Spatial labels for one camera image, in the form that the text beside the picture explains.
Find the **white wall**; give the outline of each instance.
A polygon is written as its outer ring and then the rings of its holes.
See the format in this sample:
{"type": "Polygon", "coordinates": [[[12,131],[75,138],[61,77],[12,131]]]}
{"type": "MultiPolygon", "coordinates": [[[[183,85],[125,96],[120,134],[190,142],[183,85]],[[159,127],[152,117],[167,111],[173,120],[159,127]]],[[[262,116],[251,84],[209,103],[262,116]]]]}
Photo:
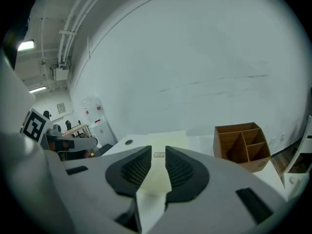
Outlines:
{"type": "Polygon", "coordinates": [[[43,114],[45,110],[49,111],[51,114],[50,120],[53,124],[60,125],[62,132],[67,130],[65,125],[67,120],[71,122],[72,127],[78,125],[78,118],[73,110],[68,91],[48,92],[36,96],[36,102],[33,108],[41,114],[43,114]],[[65,113],[59,114],[58,104],[60,103],[64,103],[66,109],[65,113]]]}
{"type": "Polygon", "coordinates": [[[276,137],[275,153],[302,135],[311,46],[282,1],[127,0],[105,17],[106,8],[94,9],[86,18],[93,30],[79,33],[73,53],[70,94],[80,118],[82,99],[95,95],[118,139],[213,135],[217,125],[254,121],[268,142],[276,137]]]}

